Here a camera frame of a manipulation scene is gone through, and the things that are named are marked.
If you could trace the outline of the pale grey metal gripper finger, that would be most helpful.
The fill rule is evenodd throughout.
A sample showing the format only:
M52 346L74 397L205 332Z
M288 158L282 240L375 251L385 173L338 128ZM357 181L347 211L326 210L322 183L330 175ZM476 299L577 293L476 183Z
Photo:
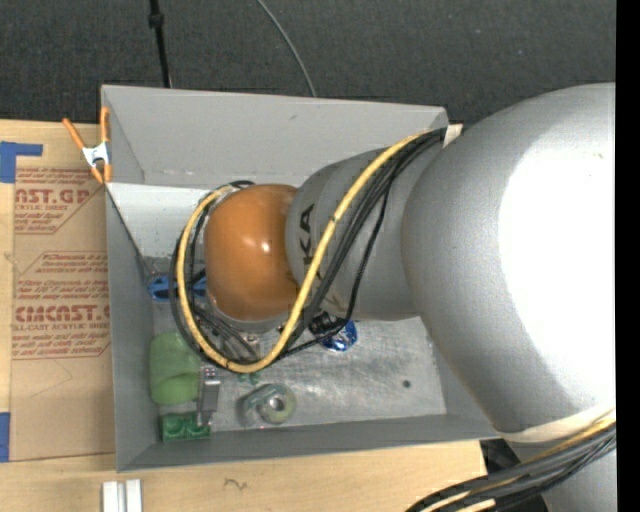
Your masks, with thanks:
M196 400L196 419L199 426L211 424L211 417L218 408L220 388L221 379L216 368L203 365L200 368Z

